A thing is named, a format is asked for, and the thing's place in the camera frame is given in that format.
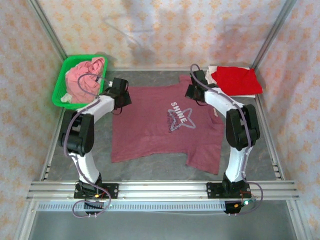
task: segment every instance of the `floral wallpaper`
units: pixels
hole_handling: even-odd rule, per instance
[[[115,68],[185,68],[252,64],[285,0],[39,3],[68,55],[103,52]]]
[[[320,4],[297,1],[259,66],[264,107],[288,179],[320,239]]]
[[[11,240],[59,116],[62,63],[26,0],[0,0],[0,21],[0,239]]]

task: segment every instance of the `t-shirt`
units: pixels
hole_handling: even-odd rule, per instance
[[[185,97],[189,84],[181,75],[174,85],[128,88],[132,104],[113,116],[113,163],[186,153],[188,166],[218,174],[224,123],[211,105]]]

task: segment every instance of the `plastic basket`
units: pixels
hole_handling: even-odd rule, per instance
[[[67,86],[66,86],[66,73],[73,67],[75,67],[77,64],[84,62],[84,61],[91,61],[92,58],[96,58],[96,57],[104,57],[105,62],[104,62],[104,67],[103,67],[103,71],[102,71],[102,77],[104,78],[106,76],[106,72],[107,72],[107,66],[108,66],[108,60],[105,56],[103,55],[99,55],[99,54],[94,54],[94,55],[73,55],[73,56],[69,56],[66,60],[64,60],[62,67],[61,67],[61,71],[59,73],[59,77],[56,81],[54,90],[53,90],[53,94],[52,94],[52,102],[54,105],[58,106],[58,107],[63,107],[66,109],[79,109],[79,108],[83,108],[86,105],[89,104],[88,103],[68,103],[68,102],[62,102],[61,98],[67,93]],[[99,94],[102,93],[103,89],[104,89],[104,84],[105,81],[102,79],[100,82],[100,90],[99,90]]]

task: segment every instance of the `gray floor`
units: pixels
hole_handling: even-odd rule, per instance
[[[114,77],[129,81],[130,86],[166,86],[179,81],[184,71],[115,71],[109,72],[107,78]],[[251,98],[238,97],[237,101],[254,104]],[[266,140],[261,129],[261,137],[249,156],[246,175],[248,180],[274,180],[271,157],[268,153]],[[111,163],[112,114],[106,114],[95,124],[95,142],[93,157],[97,169],[104,181],[173,181],[173,180],[210,180],[219,181],[228,166],[230,146],[223,140],[219,174],[210,174],[193,167],[186,166],[187,156],[184,153],[154,154],[126,162]],[[51,162],[48,181],[77,180],[77,170],[73,161],[64,157],[63,149],[57,144]]]
[[[286,201],[264,201],[256,211],[237,217],[212,212],[209,215],[194,214],[204,212],[106,212],[96,219],[75,218],[71,212],[37,212],[29,239],[297,239]]]

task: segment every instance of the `folded red shirt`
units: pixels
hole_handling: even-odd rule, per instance
[[[262,94],[255,71],[235,66],[218,66],[211,74],[219,88],[229,96]]]

